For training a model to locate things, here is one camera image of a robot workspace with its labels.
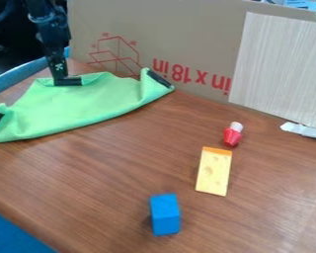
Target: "yellow cheese block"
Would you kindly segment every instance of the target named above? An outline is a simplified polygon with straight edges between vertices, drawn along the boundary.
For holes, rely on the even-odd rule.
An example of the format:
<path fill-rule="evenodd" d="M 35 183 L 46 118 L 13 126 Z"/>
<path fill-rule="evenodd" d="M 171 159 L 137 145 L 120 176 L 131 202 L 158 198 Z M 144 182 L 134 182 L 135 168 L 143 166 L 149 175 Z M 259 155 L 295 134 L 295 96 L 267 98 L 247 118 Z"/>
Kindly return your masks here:
<path fill-rule="evenodd" d="M 225 197 L 231 161 L 231 151 L 204 147 L 197 173 L 196 191 Z"/>

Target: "red diagram lines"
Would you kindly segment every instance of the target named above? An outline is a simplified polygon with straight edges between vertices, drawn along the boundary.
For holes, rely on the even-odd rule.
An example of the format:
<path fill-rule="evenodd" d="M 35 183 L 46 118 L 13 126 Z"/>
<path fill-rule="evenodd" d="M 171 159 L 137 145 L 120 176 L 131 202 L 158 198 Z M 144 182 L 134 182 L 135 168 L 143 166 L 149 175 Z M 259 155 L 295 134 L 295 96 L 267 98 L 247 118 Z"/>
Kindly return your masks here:
<path fill-rule="evenodd" d="M 122 37 L 109 37 L 97 40 L 93 45 L 96 51 L 89 52 L 92 61 L 89 65 L 103 67 L 110 72 L 118 72 L 124 77 L 139 78 L 141 66 L 139 52 Z"/>

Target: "white paper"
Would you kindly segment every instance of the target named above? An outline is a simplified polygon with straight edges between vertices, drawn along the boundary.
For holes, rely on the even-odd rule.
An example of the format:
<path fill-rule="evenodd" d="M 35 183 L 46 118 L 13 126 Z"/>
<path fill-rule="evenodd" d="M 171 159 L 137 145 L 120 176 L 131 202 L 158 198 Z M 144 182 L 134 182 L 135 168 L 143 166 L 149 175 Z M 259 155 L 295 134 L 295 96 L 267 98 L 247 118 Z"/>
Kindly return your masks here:
<path fill-rule="evenodd" d="M 307 127 L 301 124 L 285 123 L 280 127 L 284 131 L 289 131 L 302 136 L 316 138 L 316 128 Z"/>

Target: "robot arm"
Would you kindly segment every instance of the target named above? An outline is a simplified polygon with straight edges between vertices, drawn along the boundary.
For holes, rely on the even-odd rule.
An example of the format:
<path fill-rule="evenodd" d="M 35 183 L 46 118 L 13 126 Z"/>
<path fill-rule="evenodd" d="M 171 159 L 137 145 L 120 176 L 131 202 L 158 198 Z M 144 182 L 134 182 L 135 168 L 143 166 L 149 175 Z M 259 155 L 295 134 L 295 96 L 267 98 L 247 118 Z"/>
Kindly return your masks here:
<path fill-rule="evenodd" d="M 29 19 L 38 27 L 38 39 L 54 79 L 54 85 L 81 85 L 81 78 L 68 77 L 64 45 L 71 39 L 65 11 L 51 0 L 24 0 Z"/>

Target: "blue block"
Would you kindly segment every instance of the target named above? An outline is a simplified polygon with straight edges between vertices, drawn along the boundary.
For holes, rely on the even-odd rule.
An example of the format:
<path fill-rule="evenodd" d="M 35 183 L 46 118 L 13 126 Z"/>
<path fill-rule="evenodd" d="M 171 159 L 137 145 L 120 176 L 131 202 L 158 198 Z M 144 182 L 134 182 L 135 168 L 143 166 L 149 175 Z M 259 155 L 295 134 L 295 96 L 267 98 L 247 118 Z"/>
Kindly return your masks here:
<path fill-rule="evenodd" d="M 180 211 L 177 195 L 164 194 L 149 199 L 153 234 L 156 236 L 180 231 Z"/>

